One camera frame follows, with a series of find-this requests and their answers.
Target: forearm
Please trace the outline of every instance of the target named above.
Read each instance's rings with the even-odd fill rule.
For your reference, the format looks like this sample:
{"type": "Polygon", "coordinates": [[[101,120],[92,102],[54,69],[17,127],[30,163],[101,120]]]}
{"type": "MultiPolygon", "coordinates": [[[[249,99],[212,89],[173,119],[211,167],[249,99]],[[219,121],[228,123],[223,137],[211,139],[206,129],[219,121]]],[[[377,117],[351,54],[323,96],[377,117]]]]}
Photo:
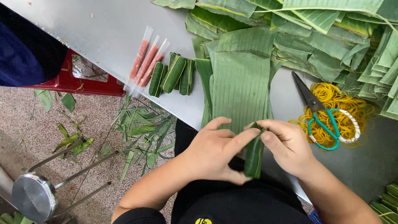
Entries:
{"type": "Polygon", "coordinates": [[[181,154],[133,184],[114,210],[112,222],[134,208],[161,210],[172,195],[193,180],[190,171],[182,169],[187,167],[184,163],[181,154]]]}
{"type": "Polygon", "coordinates": [[[299,183],[324,223],[381,224],[377,214],[353,191],[316,161],[299,183]]]}

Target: right hand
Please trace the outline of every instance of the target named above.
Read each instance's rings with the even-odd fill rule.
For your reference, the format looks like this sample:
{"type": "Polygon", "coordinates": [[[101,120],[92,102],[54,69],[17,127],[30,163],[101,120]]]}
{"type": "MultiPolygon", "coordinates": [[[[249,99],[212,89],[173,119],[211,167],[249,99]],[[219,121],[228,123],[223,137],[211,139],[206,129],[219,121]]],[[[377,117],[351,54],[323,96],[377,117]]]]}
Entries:
{"type": "Polygon", "coordinates": [[[262,120],[257,124],[267,129],[261,140],[286,172],[302,179],[320,164],[300,126],[278,120],[262,120]]]}

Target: stool leg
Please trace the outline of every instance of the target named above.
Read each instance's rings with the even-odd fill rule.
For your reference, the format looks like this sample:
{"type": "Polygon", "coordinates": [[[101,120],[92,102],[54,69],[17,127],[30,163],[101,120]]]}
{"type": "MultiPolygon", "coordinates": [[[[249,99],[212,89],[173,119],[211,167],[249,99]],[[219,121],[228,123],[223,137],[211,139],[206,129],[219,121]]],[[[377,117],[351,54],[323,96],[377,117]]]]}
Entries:
{"type": "Polygon", "coordinates": [[[27,173],[28,173],[28,172],[32,172],[34,169],[40,167],[41,165],[44,165],[44,164],[48,163],[49,161],[51,161],[51,160],[57,158],[58,156],[60,156],[60,155],[62,155],[62,154],[64,154],[64,153],[67,153],[67,152],[71,151],[72,149],[78,147],[78,146],[81,145],[81,144],[83,144],[82,141],[76,142],[75,144],[73,144],[73,145],[67,147],[66,149],[64,149],[63,151],[60,151],[60,152],[58,152],[57,154],[54,154],[54,155],[52,155],[51,157],[48,157],[47,159],[41,161],[40,163],[38,163],[38,164],[32,166],[32,167],[29,168],[26,172],[27,172],[27,173]]]}
{"type": "Polygon", "coordinates": [[[60,216],[60,215],[63,215],[63,214],[65,214],[65,213],[69,212],[70,210],[72,210],[72,209],[75,208],[76,206],[82,204],[85,200],[91,198],[93,195],[95,195],[96,193],[100,192],[102,189],[108,187],[109,185],[111,185],[111,182],[110,182],[110,181],[109,181],[108,183],[102,185],[102,186],[101,186],[100,188],[98,188],[97,190],[91,192],[91,193],[90,193],[89,195],[87,195],[86,197],[80,199],[80,201],[74,203],[73,205],[69,206],[69,207],[66,208],[65,210],[63,210],[63,211],[59,212],[58,214],[54,215],[53,217],[57,217],[57,216],[60,216]]]}
{"type": "Polygon", "coordinates": [[[84,169],[81,170],[80,172],[74,174],[73,176],[68,177],[66,180],[64,180],[64,181],[62,181],[61,183],[55,185],[54,188],[57,189],[57,188],[63,186],[64,184],[66,184],[66,183],[68,183],[69,181],[75,179],[76,177],[82,175],[83,173],[89,171],[91,168],[93,168],[93,167],[99,165],[100,163],[104,162],[105,160],[107,160],[107,159],[113,157],[114,155],[116,155],[116,154],[118,154],[118,153],[119,153],[118,151],[115,151],[115,152],[109,154],[108,156],[104,157],[103,159],[99,160],[98,162],[95,162],[95,163],[91,164],[90,166],[84,168],[84,169]]]}

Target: stack of banana leaves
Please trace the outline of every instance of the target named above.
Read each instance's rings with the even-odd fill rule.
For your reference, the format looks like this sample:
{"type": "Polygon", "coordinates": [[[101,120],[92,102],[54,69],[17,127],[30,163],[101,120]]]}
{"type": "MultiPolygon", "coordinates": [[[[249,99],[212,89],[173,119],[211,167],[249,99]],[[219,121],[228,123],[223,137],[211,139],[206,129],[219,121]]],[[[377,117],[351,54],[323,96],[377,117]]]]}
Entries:
{"type": "Polygon", "coordinates": [[[272,118],[269,87],[280,66],[380,106],[398,120],[397,0],[152,0],[188,8],[186,29],[205,92],[202,126],[272,118]]]}

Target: stainless steel table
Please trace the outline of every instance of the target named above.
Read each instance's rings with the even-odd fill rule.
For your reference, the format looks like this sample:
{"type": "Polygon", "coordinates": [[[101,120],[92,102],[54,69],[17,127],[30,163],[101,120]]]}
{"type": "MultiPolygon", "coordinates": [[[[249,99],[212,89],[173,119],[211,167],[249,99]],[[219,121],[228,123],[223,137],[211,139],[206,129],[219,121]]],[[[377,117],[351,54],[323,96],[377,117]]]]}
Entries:
{"type": "MultiPolygon", "coordinates": [[[[133,65],[147,25],[154,28],[152,36],[159,34],[170,40],[169,51],[195,57],[191,43],[195,35],[185,29],[186,9],[162,8],[149,0],[29,1],[31,4],[27,0],[0,0],[121,81],[126,80],[133,65]]],[[[308,76],[304,80],[308,85],[316,81],[308,76]]],[[[173,91],[155,98],[148,95],[147,88],[142,92],[144,96],[200,129],[204,95],[197,73],[190,96],[173,91]]],[[[282,67],[277,72],[271,84],[271,103],[275,119],[288,121],[302,114],[304,103],[291,70],[282,67]]],[[[368,125],[365,146],[339,147],[328,153],[321,152],[314,144],[311,146],[316,158],[367,202],[377,198],[384,185],[396,177],[398,168],[398,139],[394,132],[398,130],[398,121],[377,118],[369,123],[374,126],[368,125]]],[[[280,170],[270,152],[264,153],[263,169],[281,181],[290,180],[297,194],[308,200],[296,178],[280,170]]]]}

